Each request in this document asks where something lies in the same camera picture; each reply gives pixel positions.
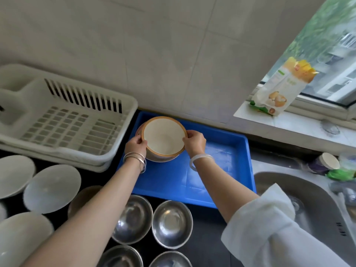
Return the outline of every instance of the plastic packaging bag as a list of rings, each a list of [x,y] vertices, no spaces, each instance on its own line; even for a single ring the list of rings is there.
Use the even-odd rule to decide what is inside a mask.
[[[310,83],[318,72],[306,60],[290,57],[252,97],[250,105],[277,116]]]

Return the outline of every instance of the rolled-up sleeve cuff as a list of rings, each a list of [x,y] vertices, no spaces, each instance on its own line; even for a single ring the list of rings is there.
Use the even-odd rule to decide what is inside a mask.
[[[222,233],[221,241],[248,267],[268,238],[295,223],[294,219],[295,211],[290,199],[274,184],[260,198],[235,212]]]

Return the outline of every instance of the hand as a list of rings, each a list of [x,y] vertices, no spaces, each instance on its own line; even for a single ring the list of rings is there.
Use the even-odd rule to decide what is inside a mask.
[[[184,137],[183,142],[185,149],[188,152],[190,158],[197,154],[205,153],[205,144],[207,140],[203,134],[195,130],[187,130],[188,138]]]
[[[142,141],[141,135],[137,135],[130,139],[125,146],[125,154],[138,153],[146,157],[147,141]]]

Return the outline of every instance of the blue tray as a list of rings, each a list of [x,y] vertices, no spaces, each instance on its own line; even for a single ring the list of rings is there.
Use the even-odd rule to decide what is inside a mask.
[[[159,115],[146,111],[140,112],[130,139],[142,123],[156,116]],[[207,139],[205,152],[213,156],[216,163],[234,179],[256,192],[250,150],[245,136],[177,120],[185,129],[203,133]],[[147,160],[147,170],[139,176],[133,193],[216,208],[198,173],[189,167],[189,156],[186,151],[169,162],[157,163]]]

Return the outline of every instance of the forearm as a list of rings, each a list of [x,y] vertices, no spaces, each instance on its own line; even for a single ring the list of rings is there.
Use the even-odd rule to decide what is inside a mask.
[[[23,267],[96,266],[140,174],[140,162],[128,158],[109,182],[64,223]]]
[[[234,213],[258,195],[223,171],[212,159],[194,161],[202,182],[224,220],[228,223]]]

